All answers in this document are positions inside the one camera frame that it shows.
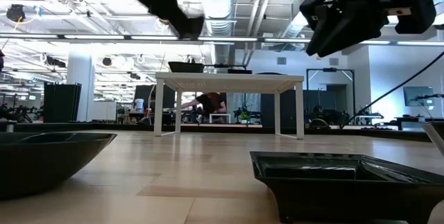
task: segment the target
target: ceiling duct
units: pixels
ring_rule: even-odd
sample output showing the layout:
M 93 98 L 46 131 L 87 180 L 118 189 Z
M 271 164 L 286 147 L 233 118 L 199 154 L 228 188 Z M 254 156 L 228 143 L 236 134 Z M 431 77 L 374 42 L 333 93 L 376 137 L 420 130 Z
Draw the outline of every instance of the ceiling duct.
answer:
M 292 5 L 292 15 L 293 15 L 293 20 L 290 22 L 290 24 L 287 26 L 287 28 L 285 29 L 285 31 L 281 34 L 280 37 L 285 37 L 285 38 L 295 38 L 299 35 L 299 33 L 301 32 L 301 30 L 305 27 L 302 24 L 299 24 L 300 22 L 300 17 L 303 18 L 302 13 L 299 13 L 299 6 L 300 4 L 303 2 L 304 0 L 293 0 L 293 5 Z M 270 46 L 268 47 L 269 50 L 272 51 L 277 51 L 277 52 L 281 52 L 281 51 L 301 51 L 304 48 L 304 44 L 278 44 L 275 46 Z
M 203 0 L 205 15 L 210 19 L 231 19 L 234 0 Z M 211 36 L 231 36 L 233 23 L 227 21 L 206 21 Z M 214 45 L 214 62 L 216 64 L 234 64 L 234 45 Z

